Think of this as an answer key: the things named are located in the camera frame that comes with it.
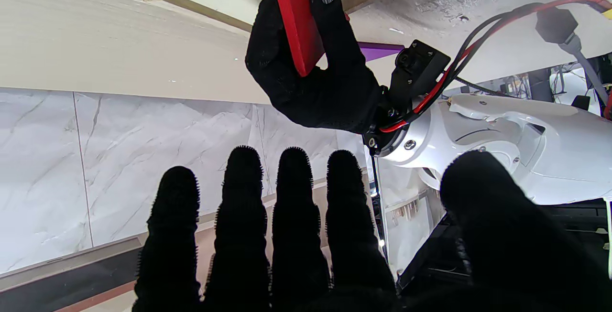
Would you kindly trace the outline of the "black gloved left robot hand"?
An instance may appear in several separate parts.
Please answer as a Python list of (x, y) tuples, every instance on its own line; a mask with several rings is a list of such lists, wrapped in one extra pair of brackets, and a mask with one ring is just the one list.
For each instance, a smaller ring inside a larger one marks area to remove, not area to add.
[(278, 0), (262, 0), (245, 56), (246, 68), (289, 120), (308, 128), (364, 134), (383, 90), (366, 66), (341, 0), (309, 0), (328, 67), (302, 77), (296, 70)]

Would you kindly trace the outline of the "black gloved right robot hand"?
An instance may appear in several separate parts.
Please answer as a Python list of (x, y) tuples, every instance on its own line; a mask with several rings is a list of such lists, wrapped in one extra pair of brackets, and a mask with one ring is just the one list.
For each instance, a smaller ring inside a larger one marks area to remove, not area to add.
[(472, 284), (398, 297), (379, 249), (358, 161), (330, 155), (326, 232), (308, 156), (280, 158), (273, 259), (256, 150), (228, 158), (205, 293), (196, 278), (199, 188), (182, 166), (164, 173), (140, 254), (134, 312), (609, 312), (611, 280), (579, 242), (523, 193), (487, 152), (469, 151), (446, 169), (441, 202), (460, 231)]

